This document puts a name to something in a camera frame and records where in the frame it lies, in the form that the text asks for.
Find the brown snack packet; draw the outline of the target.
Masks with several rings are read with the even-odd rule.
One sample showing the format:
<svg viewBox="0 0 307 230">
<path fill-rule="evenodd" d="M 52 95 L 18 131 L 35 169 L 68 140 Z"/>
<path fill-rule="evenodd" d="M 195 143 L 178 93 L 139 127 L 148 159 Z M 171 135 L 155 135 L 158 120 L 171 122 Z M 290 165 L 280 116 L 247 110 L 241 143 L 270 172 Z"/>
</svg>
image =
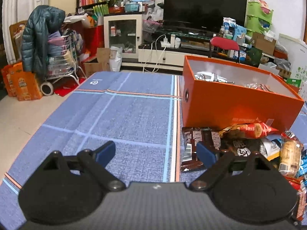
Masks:
<svg viewBox="0 0 307 230">
<path fill-rule="evenodd" d="M 210 128 L 182 128 L 185 151 L 181 162 L 181 171 L 190 172 L 212 167 L 224 152 L 236 156 L 249 156 L 260 152 L 265 157 L 267 151 L 261 139 L 221 138 L 219 133 Z"/>
</svg>

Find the clear biscuit pack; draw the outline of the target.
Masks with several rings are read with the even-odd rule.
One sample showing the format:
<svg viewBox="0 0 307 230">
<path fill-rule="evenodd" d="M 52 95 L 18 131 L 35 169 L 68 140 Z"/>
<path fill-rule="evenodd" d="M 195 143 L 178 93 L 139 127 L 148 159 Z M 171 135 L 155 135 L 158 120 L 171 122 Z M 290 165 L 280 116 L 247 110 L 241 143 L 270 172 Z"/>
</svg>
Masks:
<svg viewBox="0 0 307 230">
<path fill-rule="evenodd" d="M 299 171 L 303 144 L 287 130 L 281 134 L 279 172 L 286 177 L 295 177 Z"/>
</svg>

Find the blue snack packet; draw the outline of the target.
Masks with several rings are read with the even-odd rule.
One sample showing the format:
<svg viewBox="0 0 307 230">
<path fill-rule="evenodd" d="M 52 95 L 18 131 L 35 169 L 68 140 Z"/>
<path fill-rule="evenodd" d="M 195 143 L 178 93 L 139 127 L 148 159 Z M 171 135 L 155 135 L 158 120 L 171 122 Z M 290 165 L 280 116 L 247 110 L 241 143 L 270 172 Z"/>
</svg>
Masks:
<svg viewBox="0 0 307 230">
<path fill-rule="evenodd" d="M 307 160 L 306 160 L 306 150 L 302 151 L 301 154 L 301 161 L 298 170 L 298 177 L 303 177 L 306 180 L 306 173 L 307 173 Z"/>
</svg>

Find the red biscuit snack packet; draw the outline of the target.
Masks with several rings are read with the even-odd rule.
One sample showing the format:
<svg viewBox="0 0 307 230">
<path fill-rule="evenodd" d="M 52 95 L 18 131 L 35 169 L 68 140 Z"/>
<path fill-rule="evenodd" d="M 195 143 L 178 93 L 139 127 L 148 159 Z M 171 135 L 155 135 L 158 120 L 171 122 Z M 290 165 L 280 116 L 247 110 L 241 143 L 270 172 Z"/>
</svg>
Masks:
<svg viewBox="0 0 307 230">
<path fill-rule="evenodd" d="M 260 139 L 279 131 L 263 122 L 252 124 L 235 124 L 219 132 L 220 138 L 229 139 Z"/>
</svg>

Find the orange cardboard box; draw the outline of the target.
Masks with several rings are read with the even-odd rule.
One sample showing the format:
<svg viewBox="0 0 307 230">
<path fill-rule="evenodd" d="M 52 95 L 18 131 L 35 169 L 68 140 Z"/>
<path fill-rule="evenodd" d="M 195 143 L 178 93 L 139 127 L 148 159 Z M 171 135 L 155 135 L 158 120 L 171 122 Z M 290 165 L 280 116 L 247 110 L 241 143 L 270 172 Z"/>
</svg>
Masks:
<svg viewBox="0 0 307 230">
<path fill-rule="evenodd" d="M 185 56 L 182 87 L 184 127 L 222 130 L 263 122 L 291 128 L 304 100 L 271 72 L 230 61 Z"/>
</svg>

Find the roll of tape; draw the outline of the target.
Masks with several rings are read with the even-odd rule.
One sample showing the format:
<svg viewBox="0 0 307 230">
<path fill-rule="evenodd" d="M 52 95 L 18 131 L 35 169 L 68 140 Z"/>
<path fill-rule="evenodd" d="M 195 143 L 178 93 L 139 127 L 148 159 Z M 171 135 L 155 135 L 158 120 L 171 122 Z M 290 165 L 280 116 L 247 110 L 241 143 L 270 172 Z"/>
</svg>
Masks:
<svg viewBox="0 0 307 230">
<path fill-rule="evenodd" d="M 49 81 L 41 83 L 40 90 L 44 96 L 51 96 L 54 93 L 54 86 Z"/>
</svg>

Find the orange paper gift bag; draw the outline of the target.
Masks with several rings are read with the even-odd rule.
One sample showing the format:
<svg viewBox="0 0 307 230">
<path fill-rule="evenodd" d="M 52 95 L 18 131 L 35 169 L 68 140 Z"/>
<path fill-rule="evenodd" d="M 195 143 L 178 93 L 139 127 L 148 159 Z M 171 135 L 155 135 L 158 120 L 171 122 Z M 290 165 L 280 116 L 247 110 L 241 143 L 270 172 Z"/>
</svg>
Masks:
<svg viewBox="0 0 307 230">
<path fill-rule="evenodd" d="M 39 100 L 43 97 L 40 89 L 42 82 L 36 74 L 14 72 L 11 74 L 11 78 L 18 101 Z"/>
</svg>

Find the brown cardboard box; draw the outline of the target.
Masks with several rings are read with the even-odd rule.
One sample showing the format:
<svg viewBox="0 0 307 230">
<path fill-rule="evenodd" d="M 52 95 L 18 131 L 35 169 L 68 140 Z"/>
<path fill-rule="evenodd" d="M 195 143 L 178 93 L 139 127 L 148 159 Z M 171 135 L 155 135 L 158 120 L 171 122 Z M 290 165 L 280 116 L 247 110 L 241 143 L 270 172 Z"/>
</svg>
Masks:
<svg viewBox="0 0 307 230">
<path fill-rule="evenodd" d="M 260 49 L 264 53 L 272 56 L 274 53 L 275 45 L 276 40 L 274 38 L 266 36 L 264 34 L 253 32 L 252 46 L 254 46 L 255 48 Z"/>
</svg>

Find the white mini fridge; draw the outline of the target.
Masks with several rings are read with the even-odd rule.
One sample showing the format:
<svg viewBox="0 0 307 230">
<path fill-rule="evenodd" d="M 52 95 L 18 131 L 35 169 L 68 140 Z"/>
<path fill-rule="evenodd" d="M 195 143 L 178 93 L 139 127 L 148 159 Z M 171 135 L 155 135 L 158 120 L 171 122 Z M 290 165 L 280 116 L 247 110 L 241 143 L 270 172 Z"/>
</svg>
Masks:
<svg viewBox="0 0 307 230">
<path fill-rule="evenodd" d="M 301 81 L 299 95 L 306 100 L 306 43 L 284 34 L 279 35 L 278 41 L 286 48 L 288 53 L 288 61 L 291 63 L 290 78 Z"/>
</svg>

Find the red folding chair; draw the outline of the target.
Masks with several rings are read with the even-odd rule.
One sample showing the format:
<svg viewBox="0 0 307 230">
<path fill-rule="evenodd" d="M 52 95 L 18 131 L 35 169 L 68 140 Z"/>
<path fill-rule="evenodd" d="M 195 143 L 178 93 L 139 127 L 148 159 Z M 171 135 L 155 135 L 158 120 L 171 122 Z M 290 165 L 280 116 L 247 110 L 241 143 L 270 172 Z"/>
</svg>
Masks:
<svg viewBox="0 0 307 230">
<path fill-rule="evenodd" d="M 237 62 L 240 63 L 240 49 L 239 45 L 232 39 L 226 39 L 223 37 L 212 37 L 212 39 L 209 42 L 209 58 L 212 57 L 212 50 L 214 47 L 218 47 L 224 50 L 233 50 L 238 51 L 238 60 Z"/>
</svg>

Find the white tv stand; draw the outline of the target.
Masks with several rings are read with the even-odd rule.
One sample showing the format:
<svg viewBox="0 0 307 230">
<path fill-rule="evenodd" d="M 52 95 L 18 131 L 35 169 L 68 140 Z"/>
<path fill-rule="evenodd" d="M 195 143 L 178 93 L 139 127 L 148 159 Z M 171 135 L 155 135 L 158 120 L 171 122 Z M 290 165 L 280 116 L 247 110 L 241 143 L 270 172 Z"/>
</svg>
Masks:
<svg viewBox="0 0 307 230">
<path fill-rule="evenodd" d="M 138 51 L 138 61 L 143 64 L 144 69 L 149 66 L 153 69 L 153 72 L 156 72 L 158 69 L 182 71 L 186 56 L 209 58 L 209 48 L 204 50 L 184 48 L 183 42 L 181 42 L 179 48 L 172 48 L 169 45 L 163 46 L 163 41 L 160 39 L 149 45 L 140 46 Z M 237 62 L 238 51 L 214 47 L 211 58 Z"/>
</svg>

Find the green stacked storage bins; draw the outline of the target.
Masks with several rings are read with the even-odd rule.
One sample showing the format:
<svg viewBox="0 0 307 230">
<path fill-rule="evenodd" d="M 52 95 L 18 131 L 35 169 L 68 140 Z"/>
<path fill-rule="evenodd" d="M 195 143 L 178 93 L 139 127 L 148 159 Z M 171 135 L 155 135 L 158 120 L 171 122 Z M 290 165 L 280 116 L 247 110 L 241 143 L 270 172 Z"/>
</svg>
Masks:
<svg viewBox="0 0 307 230">
<path fill-rule="evenodd" d="M 272 24 L 273 12 L 263 0 L 249 1 L 246 19 L 247 35 L 252 37 L 253 33 L 268 32 Z"/>
</svg>

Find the white glass door cabinet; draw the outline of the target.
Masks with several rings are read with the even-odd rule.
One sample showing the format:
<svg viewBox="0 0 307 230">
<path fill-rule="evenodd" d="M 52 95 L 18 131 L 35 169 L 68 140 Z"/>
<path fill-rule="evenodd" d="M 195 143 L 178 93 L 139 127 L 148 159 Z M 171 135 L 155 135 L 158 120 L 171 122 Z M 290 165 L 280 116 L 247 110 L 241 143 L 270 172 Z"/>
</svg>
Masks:
<svg viewBox="0 0 307 230">
<path fill-rule="evenodd" d="M 106 15 L 103 26 L 105 48 L 112 46 L 122 48 L 123 58 L 138 58 L 138 47 L 143 42 L 143 14 L 141 12 Z"/>
</svg>

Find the dark green puffer jacket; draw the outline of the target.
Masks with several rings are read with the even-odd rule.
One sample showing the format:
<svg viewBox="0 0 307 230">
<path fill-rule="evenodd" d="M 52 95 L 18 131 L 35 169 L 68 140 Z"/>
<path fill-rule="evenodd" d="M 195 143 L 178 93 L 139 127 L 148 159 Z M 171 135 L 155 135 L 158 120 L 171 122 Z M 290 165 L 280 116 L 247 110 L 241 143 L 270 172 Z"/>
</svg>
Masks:
<svg viewBox="0 0 307 230">
<path fill-rule="evenodd" d="M 48 72 L 48 37 L 60 30 L 65 11 L 53 6 L 39 5 L 30 14 L 21 44 L 22 66 L 44 79 Z"/>
</svg>

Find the black flat screen television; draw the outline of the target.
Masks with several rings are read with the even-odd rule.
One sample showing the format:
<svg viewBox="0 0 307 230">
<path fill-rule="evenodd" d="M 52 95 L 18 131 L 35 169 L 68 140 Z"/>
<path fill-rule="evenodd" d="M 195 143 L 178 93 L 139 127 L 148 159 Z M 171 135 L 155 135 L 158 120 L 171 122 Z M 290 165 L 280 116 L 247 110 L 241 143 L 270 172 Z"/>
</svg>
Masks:
<svg viewBox="0 0 307 230">
<path fill-rule="evenodd" d="M 243 26 L 247 0 L 164 0 L 165 24 L 218 32 L 224 18 Z"/>
</svg>

